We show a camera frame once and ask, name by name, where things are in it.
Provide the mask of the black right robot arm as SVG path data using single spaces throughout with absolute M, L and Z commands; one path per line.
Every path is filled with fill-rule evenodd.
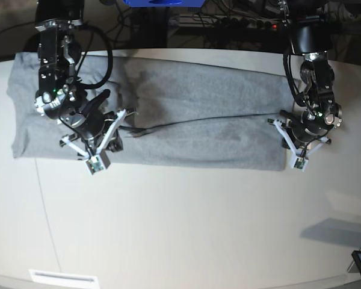
M 89 100 L 88 90 L 101 88 L 113 68 L 112 48 L 106 34 L 83 21 L 84 1 L 39 1 L 35 28 L 40 40 L 37 49 L 40 67 L 35 108 L 49 119 L 57 120 L 71 133 L 62 136 L 60 146 L 71 146 L 83 157 L 93 157 L 102 150 L 118 152 L 122 141 L 117 131 L 115 112 L 103 113 L 100 106 L 110 97 L 105 89 Z M 103 78 L 86 84 L 79 77 L 87 50 L 75 39 L 75 31 L 98 35 L 107 51 Z

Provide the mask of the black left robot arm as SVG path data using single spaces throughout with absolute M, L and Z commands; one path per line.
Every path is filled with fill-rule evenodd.
M 289 48 L 283 54 L 283 66 L 295 103 L 303 109 L 296 115 L 281 111 L 287 118 L 285 141 L 309 154 L 312 143 L 330 144 L 328 134 L 342 122 L 342 108 L 335 101 L 335 73 L 329 65 L 332 27 L 317 10 L 322 1 L 279 1 L 283 31 Z

